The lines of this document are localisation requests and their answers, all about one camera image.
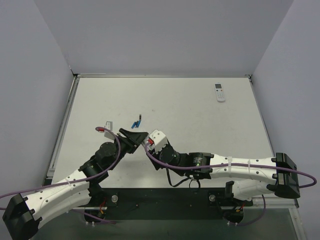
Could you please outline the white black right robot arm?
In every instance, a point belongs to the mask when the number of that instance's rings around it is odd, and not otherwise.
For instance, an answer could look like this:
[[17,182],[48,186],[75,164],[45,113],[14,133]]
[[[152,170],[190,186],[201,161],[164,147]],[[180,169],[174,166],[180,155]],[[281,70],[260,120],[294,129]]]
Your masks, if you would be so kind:
[[231,178],[225,184],[227,198],[249,201],[264,194],[284,199],[301,196],[297,165],[285,153],[261,159],[233,158],[207,152],[179,153],[169,143],[156,152],[149,141],[144,149],[157,170],[166,168],[195,181]]

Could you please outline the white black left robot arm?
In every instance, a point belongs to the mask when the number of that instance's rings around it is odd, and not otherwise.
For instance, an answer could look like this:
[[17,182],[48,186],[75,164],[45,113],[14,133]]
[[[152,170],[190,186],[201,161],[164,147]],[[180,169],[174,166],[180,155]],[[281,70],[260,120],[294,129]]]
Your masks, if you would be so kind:
[[103,143],[88,161],[61,181],[27,190],[26,196],[12,193],[2,216],[11,238],[29,240],[59,215],[88,203],[100,204],[103,199],[100,182],[126,154],[133,154],[147,136],[147,132],[121,128],[119,134],[112,133],[109,142]]

